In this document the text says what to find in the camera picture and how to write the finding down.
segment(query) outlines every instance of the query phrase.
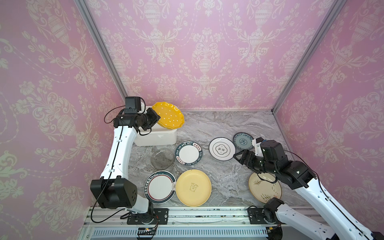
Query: white box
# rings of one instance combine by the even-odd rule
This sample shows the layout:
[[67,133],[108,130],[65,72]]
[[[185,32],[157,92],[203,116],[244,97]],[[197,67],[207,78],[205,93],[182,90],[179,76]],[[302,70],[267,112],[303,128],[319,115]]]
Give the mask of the white box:
[[[149,129],[144,131],[141,127],[139,128],[141,134],[149,133]],[[160,146],[160,145],[173,145],[177,141],[177,129],[167,129],[156,123],[152,127],[152,132],[148,135],[141,136],[139,133],[136,134],[134,143],[136,146]]]

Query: white plate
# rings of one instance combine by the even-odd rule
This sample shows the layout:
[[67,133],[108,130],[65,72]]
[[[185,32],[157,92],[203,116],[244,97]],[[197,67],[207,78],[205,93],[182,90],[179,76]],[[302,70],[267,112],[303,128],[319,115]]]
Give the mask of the white plate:
[[[273,182],[275,180],[275,177],[269,173],[259,173],[259,176],[260,178],[268,180],[270,182]],[[252,195],[257,200],[265,204],[273,197],[280,199],[281,198],[280,183],[277,181],[276,183],[272,184],[267,181],[262,181],[260,180],[260,178],[257,176],[256,173],[253,173],[249,177],[248,186]]]
[[225,137],[218,137],[209,144],[212,157],[220,161],[228,161],[236,153],[235,145]]
[[144,184],[144,195],[152,203],[162,204],[175,194],[176,178],[168,171],[157,171]]
[[202,156],[203,150],[200,145],[192,141],[180,143],[175,150],[177,161],[186,166],[195,165]]

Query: beige plate with plant design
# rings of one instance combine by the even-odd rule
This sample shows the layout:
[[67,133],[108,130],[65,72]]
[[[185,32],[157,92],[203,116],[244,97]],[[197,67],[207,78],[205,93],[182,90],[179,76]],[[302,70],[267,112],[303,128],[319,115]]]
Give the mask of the beige plate with plant design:
[[[260,173],[260,178],[273,182],[275,177],[269,173]],[[260,180],[256,173],[249,177],[248,186],[252,195],[262,203],[267,203],[273,197],[281,198],[281,185],[279,182],[271,184]]]

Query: floral wallpaper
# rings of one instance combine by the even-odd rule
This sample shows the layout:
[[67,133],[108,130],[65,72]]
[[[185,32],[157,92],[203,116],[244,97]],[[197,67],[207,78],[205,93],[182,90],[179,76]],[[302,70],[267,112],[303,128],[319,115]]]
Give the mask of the floral wallpaper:
[[292,150],[371,230],[384,229],[383,65],[384,1],[347,1],[277,112]]
[[333,0],[86,0],[129,95],[271,109]]
[[74,240],[123,101],[73,1],[0,5],[0,239]]

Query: plate with red ring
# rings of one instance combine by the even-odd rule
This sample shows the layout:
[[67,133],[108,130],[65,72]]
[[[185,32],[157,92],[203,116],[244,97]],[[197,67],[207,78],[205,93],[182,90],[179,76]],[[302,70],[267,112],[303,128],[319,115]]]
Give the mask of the plate with red ring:
[[162,204],[175,194],[176,178],[168,171],[151,174],[144,184],[144,195],[154,204]]

